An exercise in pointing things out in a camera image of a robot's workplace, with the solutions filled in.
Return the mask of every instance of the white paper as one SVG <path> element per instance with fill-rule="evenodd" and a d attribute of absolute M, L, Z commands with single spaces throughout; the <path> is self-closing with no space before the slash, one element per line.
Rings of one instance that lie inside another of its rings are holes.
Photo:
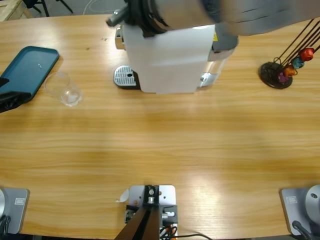
<path fill-rule="evenodd" d="M 214 25 L 143 37 L 137 26 L 124 25 L 125 49 L 141 90 L 146 93 L 193 93 L 208 62 Z"/>
<path fill-rule="evenodd" d="M 115 201 L 116 203 L 124 203 L 126 201 L 128 201 L 129 199 L 129 189 L 125 190 L 122 195 L 120 196 L 120 199 L 118 199 L 117 201 Z"/>

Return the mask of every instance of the floor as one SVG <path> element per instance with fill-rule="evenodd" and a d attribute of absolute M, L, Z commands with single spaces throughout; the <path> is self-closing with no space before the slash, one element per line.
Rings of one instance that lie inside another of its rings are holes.
<path fill-rule="evenodd" d="M 116 9 L 120 9 L 125 5 L 124 0 L 64 0 L 73 10 L 74 15 L 94 15 L 94 14 L 111 14 Z M 59 1 L 45 0 L 48 12 L 51 17 L 69 16 L 71 12 Z M 30 9 L 32 15 L 36 18 L 45 17 L 42 4 L 37 4 L 37 8 L 41 10 L 41 14 L 34 9 Z"/>

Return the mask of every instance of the teal tray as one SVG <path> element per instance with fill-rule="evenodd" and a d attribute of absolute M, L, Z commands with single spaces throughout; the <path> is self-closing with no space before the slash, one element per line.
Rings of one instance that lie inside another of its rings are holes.
<path fill-rule="evenodd" d="M 13 59 L 1 75 L 9 82 L 0 87 L 0 95 L 8 92 L 30 93 L 29 102 L 52 70 L 59 53 L 55 49 L 27 46 Z"/>

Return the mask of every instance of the white coffee machine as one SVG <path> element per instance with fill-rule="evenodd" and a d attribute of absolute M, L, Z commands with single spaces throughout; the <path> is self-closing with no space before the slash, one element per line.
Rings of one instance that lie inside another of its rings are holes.
<path fill-rule="evenodd" d="M 130 66 L 120 66 L 114 82 L 145 93 L 194 93 L 212 85 L 238 44 L 222 26 L 205 25 L 144 37 L 138 26 L 116 30 L 116 47 L 126 50 Z"/>

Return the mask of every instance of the drinking glass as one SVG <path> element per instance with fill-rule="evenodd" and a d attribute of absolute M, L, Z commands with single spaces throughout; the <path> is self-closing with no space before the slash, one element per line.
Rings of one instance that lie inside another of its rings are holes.
<path fill-rule="evenodd" d="M 73 107 L 84 98 L 82 91 L 65 72 L 50 74 L 44 82 L 45 91 L 64 105 Z"/>

